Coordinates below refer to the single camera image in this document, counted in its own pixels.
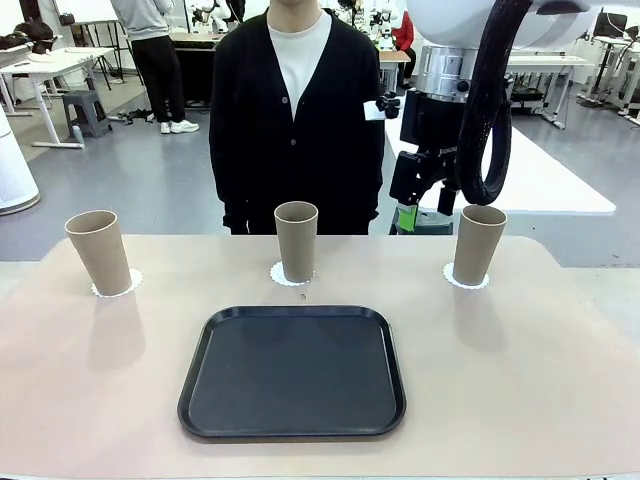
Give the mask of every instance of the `black tray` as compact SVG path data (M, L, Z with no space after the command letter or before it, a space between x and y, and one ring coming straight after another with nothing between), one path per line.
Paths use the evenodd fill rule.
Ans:
M405 397L391 329L361 307L235 307L204 327L178 403L206 438L381 435Z

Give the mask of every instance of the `white cylinder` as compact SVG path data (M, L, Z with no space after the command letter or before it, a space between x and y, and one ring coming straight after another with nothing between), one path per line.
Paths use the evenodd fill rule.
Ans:
M18 142L0 108L0 215L25 210L40 200L40 192Z

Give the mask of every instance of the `small black object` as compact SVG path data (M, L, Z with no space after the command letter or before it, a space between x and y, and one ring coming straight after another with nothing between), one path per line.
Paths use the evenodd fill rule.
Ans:
M76 23L76 17L73 16L73 13L63 13L60 15L60 23L68 27L69 25L73 25Z
M469 82L467 82L466 80L460 80L458 82L458 85L456 85L456 88L460 93L466 93L469 91L469 88L471 87L469 85Z
M400 115L400 99L396 92L387 92L376 100L378 111L385 112L385 116L393 120Z
M565 15L588 12L589 6L582 0L552 0L538 8L538 15Z

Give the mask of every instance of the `beige paper cup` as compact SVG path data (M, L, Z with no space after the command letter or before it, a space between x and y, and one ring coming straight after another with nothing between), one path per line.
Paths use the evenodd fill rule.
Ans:
M64 228L101 295L119 295L131 287L129 263L115 213L106 210L81 213Z
M318 209L307 202L289 202L280 205L274 213L285 278L293 283L311 280Z
M507 215L494 207L469 205L462 211L453 278L476 286L484 280L496 251Z

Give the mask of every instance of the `metal cylinder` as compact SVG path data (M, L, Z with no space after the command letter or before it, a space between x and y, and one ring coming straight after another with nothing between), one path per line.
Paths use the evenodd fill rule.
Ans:
M432 98L464 102L470 87L465 68L468 50L449 47L425 47L420 62L418 90Z

